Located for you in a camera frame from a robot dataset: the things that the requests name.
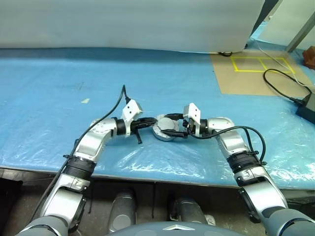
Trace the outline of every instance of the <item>yellow tape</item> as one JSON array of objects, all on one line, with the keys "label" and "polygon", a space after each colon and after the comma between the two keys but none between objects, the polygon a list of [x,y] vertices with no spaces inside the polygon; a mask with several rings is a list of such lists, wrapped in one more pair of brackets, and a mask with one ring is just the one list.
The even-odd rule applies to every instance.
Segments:
[{"label": "yellow tape", "polygon": [[[237,65],[236,65],[236,62],[234,59],[257,59],[259,60],[260,64],[264,67],[265,70],[267,70],[267,66],[265,65],[265,63],[262,61],[262,59],[272,59],[272,58],[268,58],[268,57],[236,57],[236,56],[231,56],[231,61],[232,61],[232,64],[234,66],[234,69],[236,72],[265,72],[264,70],[240,70]],[[286,61],[285,58],[275,58],[275,59],[278,59],[278,60],[283,60],[284,63],[288,66],[288,68],[291,70],[291,71],[283,71],[283,73],[293,73],[295,74],[295,71],[293,70],[293,68],[289,65],[289,63]]]}]

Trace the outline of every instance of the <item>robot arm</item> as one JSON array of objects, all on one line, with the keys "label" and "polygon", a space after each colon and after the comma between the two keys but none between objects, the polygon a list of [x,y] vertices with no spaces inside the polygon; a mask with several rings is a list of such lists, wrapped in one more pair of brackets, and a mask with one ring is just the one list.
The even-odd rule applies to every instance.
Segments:
[{"label": "robot arm", "polygon": [[[234,127],[228,118],[201,119],[200,110],[190,103],[184,108],[183,126],[186,134],[203,139],[214,133]],[[241,197],[244,199],[248,214],[254,223],[262,222],[270,236],[312,235],[315,221],[299,211],[288,209],[282,192],[275,185],[257,152],[248,148],[236,129],[216,135],[221,152],[234,173]]]},{"label": "robot arm", "polygon": [[84,193],[106,142],[116,135],[129,137],[132,133],[140,139],[137,129],[155,122],[151,118],[136,120],[141,113],[140,105],[131,99],[123,108],[121,119],[104,119],[90,129],[73,155],[67,156],[68,162],[43,204],[39,218],[28,224],[18,236],[65,236],[68,231],[76,230],[86,202]]}]

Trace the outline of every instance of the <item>brown box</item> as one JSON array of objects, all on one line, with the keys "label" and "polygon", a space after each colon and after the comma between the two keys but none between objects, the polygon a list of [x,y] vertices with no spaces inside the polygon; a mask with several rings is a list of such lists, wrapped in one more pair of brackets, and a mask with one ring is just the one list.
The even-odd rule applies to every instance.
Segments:
[{"label": "brown box", "polygon": [[[267,51],[267,53],[287,68],[291,68],[295,77],[300,82],[312,86],[309,77],[304,74],[302,68],[296,64],[287,52]],[[223,94],[278,96],[264,82],[262,78],[264,71],[269,68],[275,68],[293,77],[290,70],[278,65],[260,50],[246,49],[240,53],[234,53],[230,57],[211,54],[211,61],[221,93]],[[309,94],[306,89],[282,74],[269,72],[267,78],[276,88],[279,88],[281,92],[290,97],[303,98]]]},{"label": "brown box", "polygon": [[315,70],[315,47],[310,46],[308,50],[303,52],[304,65]]}]

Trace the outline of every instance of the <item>black cable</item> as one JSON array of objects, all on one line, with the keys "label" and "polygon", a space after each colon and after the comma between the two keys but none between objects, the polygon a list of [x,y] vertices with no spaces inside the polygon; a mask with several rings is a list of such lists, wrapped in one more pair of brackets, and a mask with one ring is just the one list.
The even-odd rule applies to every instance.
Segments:
[{"label": "black cable", "polygon": [[[86,135],[91,129],[93,129],[98,123],[100,123],[102,120],[104,120],[105,118],[107,118],[110,114],[113,113],[113,111],[118,107],[120,101],[122,100],[123,95],[125,94],[125,99],[126,99],[126,103],[128,103],[131,99],[127,96],[126,94],[126,87],[125,85],[123,85],[122,87],[122,91],[120,93],[120,96],[115,104],[115,106],[106,114],[104,115],[101,119],[99,119],[97,122],[95,122],[93,125],[91,125],[86,131],[83,132],[83,134],[76,140],[74,147],[69,155],[69,157],[72,157],[75,150],[77,149],[80,141],[83,139],[84,135]],[[57,182],[60,174],[62,173],[62,171],[64,170],[65,166],[67,165],[69,161],[69,158],[66,159],[66,161],[64,162],[64,164],[61,166],[61,168],[59,169],[59,171],[56,173],[55,177],[53,178],[53,180],[51,181],[51,183],[48,185],[48,187],[46,188],[45,192],[43,193],[43,195],[40,197],[37,205],[35,206],[35,209],[33,210],[31,217],[29,219],[28,224],[34,219],[40,205],[42,204],[42,202],[44,201],[45,197],[48,195],[49,191],[51,191],[51,189],[53,188],[53,186],[55,185],[55,183]]]},{"label": "black cable", "polygon": [[298,205],[303,205],[303,206],[312,206],[315,205],[315,202],[309,202],[309,203],[299,203],[299,202],[292,202],[292,201],[286,201],[287,203],[291,204],[298,204]]},{"label": "black cable", "polygon": [[[291,79],[292,81],[296,82],[296,80],[295,80],[294,78],[292,78],[291,76],[289,76],[289,75],[285,74],[284,72],[282,72],[282,71],[280,71],[280,70],[277,70],[277,69],[268,69],[268,70],[266,70],[266,71],[263,73],[263,75],[262,75],[264,81],[265,81],[270,87],[272,87],[278,94],[282,95],[283,97],[286,97],[287,99],[289,99],[289,100],[291,100],[291,101],[293,101],[293,102],[295,102],[295,103],[298,103],[298,104],[301,104],[301,105],[303,104],[303,102],[302,102],[301,99],[297,99],[297,98],[294,98],[294,97],[290,97],[290,96],[288,96],[288,95],[286,95],[286,94],[280,92],[276,87],[274,87],[274,86],[266,79],[266,73],[267,73],[268,71],[277,71],[277,72],[283,74],[284,76],[286,76],[287,78]],[[304,87],[304,88],[307,89],[307,91],[308,91],[309,93],[312,93],[312,91],[311,91],[308,87]]]},{"label": "black cable", "polygon": [[203,137],[195,136],[194,134],[192,134],[192,132],[191,132],[190,129],[188,129],[188,133],[189,133],[192,137],[194,137],[194,138],[196,138],[196,139],[210,139],[210,138],[213,138],[213,137],[215,137],[215,136],[217,136],[217,135],[223,134],[223,133],[225,133],[225,132],[227,132],[227,131],[231,131],[231,130],[233,130],[233,129],[243,129],[243,130],[245,130],[246,137],[247,137],[247,140],[248,140],[248,143],[249,143],[251,152],[253,152],[253,147],[252,147],[252,142],[251,142],[250,134],[248,133],[248,129],[254,131],[254,132],[259,136],[259,138],[260,138],[260,140],[261,140],[261,144],[262,144],[262,152],[261,152],[259,161],[262,162],[263,159],[264,159],[265,153],[266,153],[266,143],[265,143],[265,140],[264,140],[264,138],[262,137],[261,133],[259,133],[256,129],[251,128],[251,127],[249,127],[249,126],[234,126],[234,127],[227,128],[227,129],[223,129],[223,130],[220,130],[220,131],[218,131],[218,132],[216,132],[216,133],[214,133],[214,134],[210,134],[210,135],[203,136]]},{"label": "black cable", "polygon": [[94,199],[94,186],[95,186],[95,180],[92,178],[91,184],[90,184],[90,206],[89,206],[88,214],[92,212],[92,205],[93,205],[93,199]]},{"label": "black cable", "polygon": [[224,57],[230,57],[230,56],[232,56],[232,54],[233,54],[233,52],[230,52],[230,53],[227,53],[227,52],[222,52],[222,53],[218,53],[219,55],[221,55],[221,56],[224,56]]}]

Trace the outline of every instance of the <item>table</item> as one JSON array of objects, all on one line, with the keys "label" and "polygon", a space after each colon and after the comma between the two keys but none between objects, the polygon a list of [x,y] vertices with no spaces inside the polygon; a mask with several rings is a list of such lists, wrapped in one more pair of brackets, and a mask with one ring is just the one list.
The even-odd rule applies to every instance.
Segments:
[{"label": "table", "polygon": [[[266,50],[284,47],[261,43]],[[291,56],[302,64],[301,51]],[[315,82],[307,67],[303,71]],[[225,116],[259,130],[267,171],[280,188],[314,189],[315,127],[278,96],[221,94],[208,54],[114,48],[0,50],[0,167],[56,172],[73,142],[115,104],[122,84],[142,117],[181,113]],[[120,117],[124,104],[113,113]],[[110,141],[98,177],[236,186],[215,139],[157,140],[151,129]],[[259,138],[253,144],[261,150]]]}]

